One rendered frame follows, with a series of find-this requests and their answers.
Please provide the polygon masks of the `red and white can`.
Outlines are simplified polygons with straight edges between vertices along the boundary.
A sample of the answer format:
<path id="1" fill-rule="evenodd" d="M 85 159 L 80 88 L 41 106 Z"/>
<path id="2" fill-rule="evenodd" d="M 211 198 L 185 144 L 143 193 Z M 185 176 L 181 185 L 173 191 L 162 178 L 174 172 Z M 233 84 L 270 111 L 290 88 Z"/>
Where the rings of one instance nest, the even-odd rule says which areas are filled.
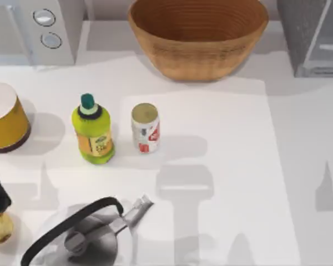
<path id="1" fill-rule="evenodd" d="M 133 143 L 142 154 L 157 150 L 160 143 L 158 109 L 151 103 L 140 103 L 132 109 L 131 127 Z"/>

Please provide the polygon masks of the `green bottle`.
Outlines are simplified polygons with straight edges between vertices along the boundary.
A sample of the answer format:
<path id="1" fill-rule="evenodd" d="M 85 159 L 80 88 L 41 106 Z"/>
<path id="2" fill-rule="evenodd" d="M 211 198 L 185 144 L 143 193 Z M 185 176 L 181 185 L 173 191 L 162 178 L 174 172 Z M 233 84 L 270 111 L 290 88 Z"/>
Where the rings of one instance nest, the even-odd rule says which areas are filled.
<path id="1" fill-rule="evenodd" d="M 82 157 L 96 165 L 107 163 L 115 154 L 110 113 L 90 93 L 80 97 L 72 112 L 72 124 Z"/>

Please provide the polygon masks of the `wooden basket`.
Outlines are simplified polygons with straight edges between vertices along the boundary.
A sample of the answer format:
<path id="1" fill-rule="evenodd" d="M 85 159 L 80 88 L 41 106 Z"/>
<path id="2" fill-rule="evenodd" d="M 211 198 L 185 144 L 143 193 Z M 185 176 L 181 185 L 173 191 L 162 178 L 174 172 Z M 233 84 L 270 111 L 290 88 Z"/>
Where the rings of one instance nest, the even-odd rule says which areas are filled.
<path id="1" fill-rule="evenodd" d="M 128 22 L 165 77 L 214 81 L 246 60 L 269 16 L 260 0 L 135 0 Z"/>

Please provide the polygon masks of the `round microwave knob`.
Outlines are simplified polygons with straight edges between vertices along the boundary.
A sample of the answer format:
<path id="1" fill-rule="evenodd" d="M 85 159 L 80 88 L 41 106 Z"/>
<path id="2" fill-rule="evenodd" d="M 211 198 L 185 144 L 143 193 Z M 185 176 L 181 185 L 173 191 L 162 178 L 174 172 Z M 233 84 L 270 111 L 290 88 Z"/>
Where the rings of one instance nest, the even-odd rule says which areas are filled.
<path id="1" fill-rule="evenodd" d="M 58 49 L 62 45 L 61 37 L 53 32 L 42 34 L 40 40 L 48 49 Z"/>
<path id="2" fill-rule="evenodd" d="M 41 9 L 33 12 L 34 21 L 42 27 L 50 27 L 56 22 L 54 13 L 48 9 Z"/>

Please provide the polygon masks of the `yellow and white paper roll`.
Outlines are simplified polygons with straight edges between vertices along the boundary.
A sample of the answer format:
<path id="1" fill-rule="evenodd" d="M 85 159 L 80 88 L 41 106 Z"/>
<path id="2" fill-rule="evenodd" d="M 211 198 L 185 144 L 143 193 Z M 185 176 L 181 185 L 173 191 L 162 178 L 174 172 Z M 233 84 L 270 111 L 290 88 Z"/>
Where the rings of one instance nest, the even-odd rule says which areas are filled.
<path id="1" fill-rule="evenodd" d="M 16 91 L 0 83 L 0 154 L 22 146 L 31 133 L 31 125 Z"/>

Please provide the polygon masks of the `pale microwave oven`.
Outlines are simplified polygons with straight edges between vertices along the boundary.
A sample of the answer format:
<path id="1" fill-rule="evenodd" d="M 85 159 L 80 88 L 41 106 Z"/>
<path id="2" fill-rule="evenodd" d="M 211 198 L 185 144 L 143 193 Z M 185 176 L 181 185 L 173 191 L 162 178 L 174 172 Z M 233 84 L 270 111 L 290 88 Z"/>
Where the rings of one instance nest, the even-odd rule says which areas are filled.
<path id="1" fill-rule="evenodd" d="M 54 13 L 52 26 L 34 21 L 33 12 L 41 9 Z M 74 65 L 85 15 L 85 0 L 0 0 L 0 65 Z M 41 43 L 49 32 L 61 37 L 58 49 Z"/>

